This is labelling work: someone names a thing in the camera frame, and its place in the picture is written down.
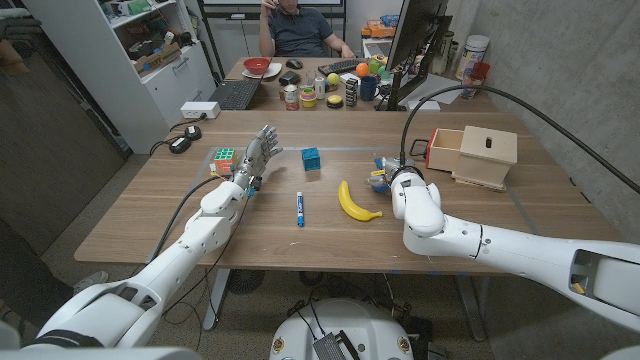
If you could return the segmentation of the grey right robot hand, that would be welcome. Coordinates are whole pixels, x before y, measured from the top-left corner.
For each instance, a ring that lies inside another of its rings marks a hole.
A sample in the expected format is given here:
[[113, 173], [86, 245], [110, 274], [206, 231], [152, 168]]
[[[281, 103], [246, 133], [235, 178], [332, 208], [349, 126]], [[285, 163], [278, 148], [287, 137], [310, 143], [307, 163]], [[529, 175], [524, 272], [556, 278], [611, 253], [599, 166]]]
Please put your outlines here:
[[[371, 172], [371, 176], [367, 179], [367, 183], [372, 187], [372, 189], [379, 193], [390, 192], [393, 193], [394, 188], [392, 187], [392, 178], [396, 172], [400, 169], [400, 158], [390, 158], [390, 157], [382, 157], [375, 159], [376, 166], [378, 170]], [[413, 173], [417, 175], [418, 173], [413, 168], [415, 162], [411, 159], [407, 159], [405, 162], [405, 166], [408, 168], [404, 168], [401, 171], [401, 174], [404, 172]], [[411, 186], [412, 180], [405, 180], [401, 182], [402, 187]]]

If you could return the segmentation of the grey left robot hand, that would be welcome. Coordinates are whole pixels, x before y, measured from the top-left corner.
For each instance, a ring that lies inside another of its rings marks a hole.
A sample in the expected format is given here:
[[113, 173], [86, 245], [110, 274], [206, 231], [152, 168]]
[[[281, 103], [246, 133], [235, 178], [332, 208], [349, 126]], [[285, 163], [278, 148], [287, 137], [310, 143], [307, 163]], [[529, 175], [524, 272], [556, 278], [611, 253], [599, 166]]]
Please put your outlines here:
[[233, 182], [246, 191], [250, 188], [258, 190], [267, 163], [282, 151], [277, 144], [276, 128], [265, 125], [248, 143], [232, 176]]

